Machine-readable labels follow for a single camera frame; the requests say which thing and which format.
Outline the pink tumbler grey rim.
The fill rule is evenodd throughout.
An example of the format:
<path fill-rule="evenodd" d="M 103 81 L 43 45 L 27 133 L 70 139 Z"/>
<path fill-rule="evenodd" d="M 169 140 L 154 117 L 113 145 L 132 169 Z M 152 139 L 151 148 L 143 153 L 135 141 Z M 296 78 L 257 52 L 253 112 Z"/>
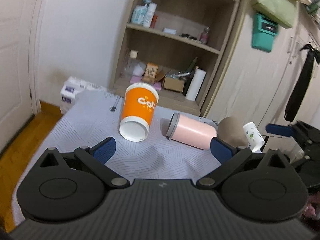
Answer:
<path fill-rule="evenodd" d="M 169 140 L 208 150 L 210 149 L 211 140 L 217 137 L 217 131 L 213 126 L 189 118 L 181 113 L 174 113 L 165 136 Z"/>

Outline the orange paper cup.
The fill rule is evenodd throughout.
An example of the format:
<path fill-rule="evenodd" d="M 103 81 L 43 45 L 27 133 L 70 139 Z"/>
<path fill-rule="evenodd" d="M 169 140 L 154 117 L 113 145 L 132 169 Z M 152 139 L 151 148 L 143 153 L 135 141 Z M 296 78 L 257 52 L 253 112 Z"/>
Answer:
<path fill-rule="evenodd" d="M 132 142 L 145 140 L 158 101 L 158 92 L 152 85 L 143 82 L 131 84 L 125 92 L 119 125 L 120 135 Z"/>

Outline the white patterned cup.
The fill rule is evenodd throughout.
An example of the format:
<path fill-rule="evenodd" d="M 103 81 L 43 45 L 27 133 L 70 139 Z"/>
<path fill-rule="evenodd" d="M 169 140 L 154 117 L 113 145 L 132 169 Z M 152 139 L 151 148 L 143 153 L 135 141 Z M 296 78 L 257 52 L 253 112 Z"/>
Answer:
<path fill-rule="evenodd" d="M 243 126 L 249 148 L 252 152 L 258 152 L 264 145 L 265 141 L 258 131 L 254 122 L 249 122 Z"/>

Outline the brown taupe cup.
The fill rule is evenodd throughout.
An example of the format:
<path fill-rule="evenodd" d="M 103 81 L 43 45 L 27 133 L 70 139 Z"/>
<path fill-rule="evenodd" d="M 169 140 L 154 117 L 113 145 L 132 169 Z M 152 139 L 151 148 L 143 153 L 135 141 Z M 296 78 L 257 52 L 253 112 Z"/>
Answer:
<path fill-rule="evenodd" d="M 233 147 L 248 146 L 241 122 L 234 116 L 226 117 L 219 122 L 217 137 Z"/>

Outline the black ribbon bow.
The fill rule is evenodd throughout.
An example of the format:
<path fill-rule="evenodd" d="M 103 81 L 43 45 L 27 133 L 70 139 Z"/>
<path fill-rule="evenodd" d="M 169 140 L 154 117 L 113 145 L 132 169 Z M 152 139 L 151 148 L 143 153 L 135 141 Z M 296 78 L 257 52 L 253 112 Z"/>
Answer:
<path fill-rule="evenodd" d="M 313 72 L 314 62 L 319 64 L 319 50 L 313 48 L 311 44 L 304 45 L 300 51 L 307 50 L 307 56 L 303 64 L 303 68 L 300 72 L 300 76 L 296 82 L 296 85 L 290 95 L 290 98 L 285 107 L 284 120 L 288 122 L 293 122 L 298 110 L 303 102 L 306 91 L 310 84 Z"/>

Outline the white tissue package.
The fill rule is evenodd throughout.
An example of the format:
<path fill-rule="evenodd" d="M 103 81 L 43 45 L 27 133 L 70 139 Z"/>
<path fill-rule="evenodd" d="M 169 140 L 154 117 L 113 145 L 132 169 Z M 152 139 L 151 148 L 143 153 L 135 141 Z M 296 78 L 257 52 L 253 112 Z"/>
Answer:
<path fill-rule="evenodd" d="M 85 90 L 106 91 L 106 88 L 103 86 L 96 85 L 95 83 L 91 83 L 83 79 L 70 76 L 64 82 L 63 87 L 60 91 L 61 114 L 65 114 L 67 111 L 69 111 L 75 104 L 77 95 Z"/>

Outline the white paper towel roll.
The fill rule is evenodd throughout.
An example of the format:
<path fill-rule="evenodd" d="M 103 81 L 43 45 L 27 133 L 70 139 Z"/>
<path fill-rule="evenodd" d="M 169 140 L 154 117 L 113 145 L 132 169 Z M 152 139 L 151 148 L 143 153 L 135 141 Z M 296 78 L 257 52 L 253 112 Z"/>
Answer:
<path fill-rule="evenodd" d="M 188 91 L 186 93 L 186 96 L 185 96 L 186 100 L 195 101 L 200 91 L 200 88 L 202 86 L 202 83 L 204 81 L 205 75 L 206 75 L 206 71 L 197 68 L 193 76 L 193 79 L 190 83 L 190 86 L 188 88 Z"/>

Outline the pink flat pad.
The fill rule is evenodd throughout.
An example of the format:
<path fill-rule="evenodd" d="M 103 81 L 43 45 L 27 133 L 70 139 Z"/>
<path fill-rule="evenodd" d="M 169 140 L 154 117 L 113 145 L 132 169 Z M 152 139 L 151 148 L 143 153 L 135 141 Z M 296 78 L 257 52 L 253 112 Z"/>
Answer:
<path fill-rule="evenodd" d="M 162 88 L 162 84 L 160 82 L 151 82 L 148 80 L 144 80 L 142 76 L 132 76 L 130 79 L 130 83 L 134 84 L 134 83 L 147 83 L 149 85 L 151 85 L 155 90 L 160 91 Z"/>

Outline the clear bottle beige cap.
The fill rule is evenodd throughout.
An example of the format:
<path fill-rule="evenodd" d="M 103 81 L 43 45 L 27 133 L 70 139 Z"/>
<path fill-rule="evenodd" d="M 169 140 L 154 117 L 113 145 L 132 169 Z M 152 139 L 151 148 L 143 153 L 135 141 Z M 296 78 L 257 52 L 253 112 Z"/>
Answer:
<path fill-rule="evenodd" d="M 132 77 L 134 68 L 137 64 L 137 55 L 138 51 L 130 50 L 127 55 L 125 56 L 125 60 L 123 63 L 123 69 L 121 71 L 121 76 L 127 79 Z"/>

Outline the small cardboard box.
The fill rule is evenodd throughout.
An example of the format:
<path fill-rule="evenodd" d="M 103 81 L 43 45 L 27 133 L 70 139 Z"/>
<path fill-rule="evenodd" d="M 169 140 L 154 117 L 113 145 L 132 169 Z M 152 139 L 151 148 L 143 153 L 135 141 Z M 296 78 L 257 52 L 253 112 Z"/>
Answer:
<path fill-rule="evenodd" d="M 161 89 L 167 89 L 175 92 L 183 92 L 185 81 L 178 77 L 164 72 L 163 70 L 157 73 L 155 77 L 156 83 L 160 83 Z"/>

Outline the pink small bottle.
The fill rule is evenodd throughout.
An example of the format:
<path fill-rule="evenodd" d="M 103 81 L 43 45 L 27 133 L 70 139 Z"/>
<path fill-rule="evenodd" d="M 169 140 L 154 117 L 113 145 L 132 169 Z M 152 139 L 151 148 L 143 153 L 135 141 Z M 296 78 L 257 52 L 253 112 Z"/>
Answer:
<path fill-rule="evenodd" d="M 200 42 L 202 44 L 207 44 L 209 39 L 210 27 L 206 27 L 204 31 L 201 33 Z"/>

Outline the green fabric bag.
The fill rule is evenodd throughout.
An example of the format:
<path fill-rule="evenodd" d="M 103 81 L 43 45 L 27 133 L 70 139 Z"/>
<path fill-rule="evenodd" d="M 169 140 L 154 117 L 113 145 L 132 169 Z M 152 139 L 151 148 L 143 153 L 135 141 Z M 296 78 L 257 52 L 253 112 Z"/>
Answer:
<path fill-rule="evenodd" d="M 296 0 L 252 0 L 252 8 L 283 28 L 293 28 L 297 14 Z"/>

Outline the wooden shelf unit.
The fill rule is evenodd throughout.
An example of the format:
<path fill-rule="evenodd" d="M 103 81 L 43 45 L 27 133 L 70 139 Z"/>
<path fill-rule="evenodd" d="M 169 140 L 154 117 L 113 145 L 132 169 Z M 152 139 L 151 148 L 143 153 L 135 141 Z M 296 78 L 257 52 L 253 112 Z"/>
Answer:
<path fill-rule="evenodd" d="M 186 100 L 179 93 L 163 89 L 159 104 L 194 115 L 204 115 L 214 92 L 217 74 L 241 0 L 152 0 L 157 4 L 154 28 L 132 24 L 133 10 L 143 0 L 129 0 L 120 25 L 114 53 L 109 88 L 124 95 L 130 80 L 121 76 L 125 56 L 130 50 L 138 51 L 143 62 L 157 64 L 165 70 L 185 70 L 191 64 L 206 71 L 195 101 Z M 201 33 L 210 27 L 207 44 L 200 42 Z"/>

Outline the light blue canister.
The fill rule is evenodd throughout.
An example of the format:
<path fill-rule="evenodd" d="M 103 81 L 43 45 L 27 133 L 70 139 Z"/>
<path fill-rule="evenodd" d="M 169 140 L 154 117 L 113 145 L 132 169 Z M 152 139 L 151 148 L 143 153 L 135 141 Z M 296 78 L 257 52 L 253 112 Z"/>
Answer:
<path fill-rule="evenodd" d="M 135 9 L 133 10 L 132 16 L 131 16 L 131 23 L 136 25 L 142 25 L 144 22 L 144 17 L 148 11 L 148 7 L 137 5 Z"/>

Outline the white spray bottle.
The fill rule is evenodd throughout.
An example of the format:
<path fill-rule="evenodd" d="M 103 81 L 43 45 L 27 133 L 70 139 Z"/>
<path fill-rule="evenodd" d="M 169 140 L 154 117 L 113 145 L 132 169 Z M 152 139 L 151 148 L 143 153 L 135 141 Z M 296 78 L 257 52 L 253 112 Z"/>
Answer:
<path fill-rule="evenodd" d="M 145 28 L 150 27 L 156 9 L 157 9 L 156 3 L 149 4 L 148 10 L 144 16 L 143 27 L 145 27 Z"/>

